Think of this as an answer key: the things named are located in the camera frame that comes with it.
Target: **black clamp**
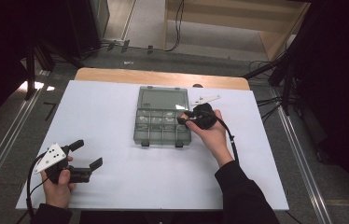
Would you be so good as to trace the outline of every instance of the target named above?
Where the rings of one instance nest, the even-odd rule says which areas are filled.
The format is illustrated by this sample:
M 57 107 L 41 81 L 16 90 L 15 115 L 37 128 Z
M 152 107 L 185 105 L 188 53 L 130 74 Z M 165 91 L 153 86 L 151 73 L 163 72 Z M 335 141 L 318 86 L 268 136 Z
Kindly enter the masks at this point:
M 66 158 L 67 158 L 67 155 L 69 154 L 69 150 L 75 151 L 83 146 L 84 146 L 84 141 L 78 140 L 75 143 L 71 144 L 70 146 L 61 147 L 61 149 L 66 154 Z M 95 171 L 97 168 L 101 167 L 102 164 L 103 164 L 103 159 L 99 158 L 98 160 L 90 164 L 90 168 L 75 168 L 72 165 L 69 165 L 69 162 L 67 161 L 67 159 L 64 159 L 54 164 L 53 166 L 50 166 L 46 170 L 46 173 L 50 181 L 54 184 L 58 184 L 59 175 L 61 174 L 61 171 L 64 169 L 70 170 L 69 183 L 88 183 L 90 182 L 90 177 L 92 175 L 92 172 Z

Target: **black sleeve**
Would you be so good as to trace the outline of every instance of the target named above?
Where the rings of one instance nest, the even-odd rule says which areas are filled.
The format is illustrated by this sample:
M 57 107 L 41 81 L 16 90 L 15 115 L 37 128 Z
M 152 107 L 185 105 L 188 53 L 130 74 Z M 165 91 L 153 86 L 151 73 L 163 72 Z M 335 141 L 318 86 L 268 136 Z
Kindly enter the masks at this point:
M 41 203 L 38 207 L 37 213 L 35 213 L 35 216 L 32 218 L 32 224 L 67 224 L 71 217 L 72 212 L 67 209 Z
M 261 189 L 236 161 L 223 165 L 216 179 L 223 192 L 224 223 L 279 223 Z

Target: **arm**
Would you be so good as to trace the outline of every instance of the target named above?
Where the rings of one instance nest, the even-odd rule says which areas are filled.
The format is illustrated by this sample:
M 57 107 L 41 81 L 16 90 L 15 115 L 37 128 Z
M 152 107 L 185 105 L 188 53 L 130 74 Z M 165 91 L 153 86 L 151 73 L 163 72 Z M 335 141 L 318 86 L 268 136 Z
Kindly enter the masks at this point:
M 47 179 L 47 174 L 41 172 L 42 180 Z M 72 212 L 67 210 L 70 203 L 70 191 L 76 184 L 69 184 L 70 171 L 62 170 L 58 184 L 53 184 L 50 180 L 44 182 L 44 192 L 46 203 L 41 203 L 37 213 L 32 219 L 33 224 L 39 223 L 69 223 Z
M 215 111 L 220 119 L 220 111 Z M 209 130 L 201 130 L 192 121 L 187 126 L 201 137 L 216 158 L 216 179 L 223 192 L 224 223 L 279 223 L 258 185 L 247 178 L 227 148 L 224 127 L 219 122 Z

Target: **black device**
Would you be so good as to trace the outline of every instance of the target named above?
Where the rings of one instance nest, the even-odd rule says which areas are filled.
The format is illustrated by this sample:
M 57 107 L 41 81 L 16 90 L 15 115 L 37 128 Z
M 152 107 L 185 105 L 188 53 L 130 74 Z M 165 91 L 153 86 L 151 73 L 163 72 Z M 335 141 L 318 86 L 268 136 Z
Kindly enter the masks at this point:
M 83 140 L 78 140 L 75 143 L 71 144 L 70 146 L 61 147 L 63 152 L 66 154 L 66 157 L 69 154 L 69 150 L 75 151 L 79 149 L 80 147 L 84 146 Z M 61 174 L 61 171 L 63 169 L 70 170 L 70 181 L 69 183 L 88 183 L 90 182 L 90 177 L 92 175 L 92 172 L 95 171 L 97 168 L 101 167 L 103 164 L 103 159 L 99 158 L 98 160 L 94 161 L 90 164 L 90 168 L 75 168 L 72 165 L 69 165 L 69 162 L 67 159 L 64 159 L 62 161 L 59 161 L 53 166 L 50 166 L 47 170 L 47 176 L 49 177 L 49 180 L 54 183 L 58 184 L 59 175 Z
M 195 106 L 194 110 L 184 111 L 184 114 L 188 117 L 187 119 L 177 118 L 179 124 L 186 124 L 186 121 L 190 120 L 194 122 L 201 129 L 210 129 L 217 122 L 215 111 L 209 104 L 202 104 Z
M 102 0 L 36 1 L 38 34 L 71 56 L 101 47 L 101 39 L 109 17 L 107 3 Z
M 90 182 L 90 177 L 91 177 L 92 172 L 95 171 L 97 168 L 102 166 L 102 164 L 103 164 L 102 158 L 99 158 L 98 160 L 91 163 L 90 168 L 75 168 L 75 167 L 69 165 L 69 163 L 67 161 L 67 155 L 69 154 L 69 150 L 75 151 L 83 146 L 84 146 L 84 141 L 77 140 L 76 142 L 74 142 L 73 144 L 71 144 L 69 146 L 61 147 L 63 152 L 66 154 L 65 158 L 46 169 L 47 176 L 52 183 L 58 184 L 59 175 L 60 175 L 61 171 L 64 169 L 70 170 L 71 176 L 70 176 L 69 183 L 88 183 L 88 182 Z M 30 167 L 30 170 L 29 170 L 28 179 L 27 179 L 27 183 L 26 183 L 26 194 L 27 194 L 26 205 L 27 205 L 28 213 L 29 213 L 30 217 L 35 216 L 35 212 L 34 212 L 33 207 L 32 207 L 32 199 L 31 199 L 32 192 L 37 187 L 42 185 L 44 183 L 44 181 L 46 181 L 46 180 L 44 180 L 40 185 L 38 185 L 32 191 L 30 191 L 30 182 L 32 179 L 32 173 L 33 173 L 33 169 L 35 168 L 35 165 L 40 161 L 40 159 L 42 159 L 46 155 L 46 153 L 47 152 L 42 153 L 37 158 L 35 158 L 35 160 L 32 163 L 32 166 Z

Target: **black cable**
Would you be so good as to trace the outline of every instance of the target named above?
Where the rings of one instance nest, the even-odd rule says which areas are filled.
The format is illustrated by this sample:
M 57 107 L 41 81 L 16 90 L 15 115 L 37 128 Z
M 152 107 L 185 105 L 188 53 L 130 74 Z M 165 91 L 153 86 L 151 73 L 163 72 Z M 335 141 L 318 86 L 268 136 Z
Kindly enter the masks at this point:
M 252 65 L 253 63 L 258 63 L 258 68 L 261 67 L 261 64 L 262 64 L 262 63 L 271 64 L 271 62 L 268 62 L 268 61 L 252 61 L 252 62 L 250 62 L 250 64 L 248 65 L 248 71 L 249 71 L 249 73 L 251 73 L 251 65 Z M 259 75 L 264 75 L 264 76 L 266 76 L 266 77 L 270 77 L 270 76 L 271 76 L 270 74 L 266 74 L 265 72 L 263 72 L 263 73 L 261 73 L 261 74 L 259 74 Z
M 264 121 L 262 121 L 262 125 L 265 125 L 265 122 L 267 121 L 267 119 L 271 116 L 271 114 L 273 114 L 273 112 L 274 112 L 274 110 L 265 118 L 265 120 Z
M 228 136 L 229 136 L 229 138 L 230 138 L 230 145 L 232 146 L 233 157 L 234 157 L 235 161 L 239 163 L 238 151 L 236 150 L 235 141 L 233 141 L 233 138 L 234 138 L 235 136 L 233 136 L 232 134 L 230 134 L 230 129 L 229 129 L 228 126 L 224 123 L 224 120 L 219 119 L 217 116 L 216 116 L 216 118 L 217 118 L 218 122 L 220 122 L 220 124 L 227 130 Z
M 34 217 L 35 216 L 35 212 L 33 211 L 33 206 L 32 206 L 32 193 L 30 191 L 30 182 L 32 179 L 32 173 L 33 173 L 33 169 L 35 168 L 35 165 L 37 164 L 37 162 L 44 157 L 44 155 L 46 155 L 46 153 L 42 153 L 41 155 L 39 155 L 37 158 L 35 158 L 35 160 L 33 161 L 30 169 L 29 169 L 29 174 L 27 177 L 27 182 L 26 182 L 26 206 L 27 206 L 27 210 L 29 212 L 29 216 L 30 217 Z
M 149 51 L 165 51 L 164 49 L 147 49 L 147 48 L 140 48 L 140 47 L 122 46 L 120 44 L 113 44 L 113 43 L 106 43 L 106 44 L 109 44 L 109 45 L 101 46 L 99 49 L 94 49 L 94 50 L 88 51 L 86 53 L 93 53 L 93 52 L 96 52 L 96 51 L 99 51 L 102 49 L 109 49 L 111 47 L 118 47 L 118 48 L 122 48 L 122 49 L 144 49 L 144 50 L 149 50 Z
M 277 102 L 277 101 L 269 101 L 269 102 L 265 102 L 265 103 L 258 104 L 258 106 L 270 105 L 270 104 L 273 104 L 273 103 L 276 103 L 276 102 Z
M 260 103 L 266 103 L 266 102 L 279 102 L 279 101 L 282 101 L 281 96 L 273 97 L 273 98 L 267 99 L 267 100 L 258 100 L 256 102 L 257 102 L 257 104 L 260 104 Z
M 271 116 L 271 114 L 272 114 L 277 108 L 279 108 L 279 106 L 280 106 L 280 105 L 276 105 L 272 110 L 270 110 L 268 113 L 266 113 L 265 115 L 263 115 L 263 116 L 261 117 L 262 119 L 266 118 L 266 119 L 262 122 L 262 124 L 264 124 L 265 121 L 267 121 L 267 119 Z
M 181 9 L 180 22 L 178 22 L 178 14 L 180 12 L 180 9 Z M 176 49 L 180 44 L 181 21 L 183 20 L 183 12 L 184 12 L 184 0 L 181 1 L 180 6 L 178 7 L 177 12 L 175 14 L 175 31 L 176 31 L 177 39 L 174 43 L 174 46 L 171 49 L 166 49 L 165 51 L 172 51 Z
M 47 177 L 43 182 L 41 182 L 39 185 L 35 186 L 32 191 L 30 191 L 30 194 L 28 193 L 29 191 L 27 191 L 26 193 L 30 196 L 32 196 L 33 192 L 35 191 L 35 189 L 37 189 L 38 187 L 40 187 L 41 185 L 43 185 L 47 180 L 49 179 L 49 177 Z M 20 217 L 20 219 L 17 221 L 17 224 L 21 223 L 23 221 L 23 219 L 26 217 L 27 214 L 30 214 L 30 210 L 29 210 L 29 206 L 28 209 L 23 213 L 23 215 Z
M 93 52 L 90 52 L 87 56 L 85 56 L 84 58 L 81 59 L 81 61 L 85 61 L 88 58 L 90 58 L 90 56 L 93 54 Z
M 302 224 L 298 219 L 296 219 L 295 217 L 293 217 L 293 215 L 291 215 L 288 211 L 286 211 L 286 213 L 287 213 L 290 217 L 292 217 L 296 222 Z
M 28 214 L 29 210 L 26 210 L 23 215 L 20 217 L 20 219 L 18 219 L 17 223 L 16 224 L 20 224 L 23 219 L 26 217 L 26 215 Z

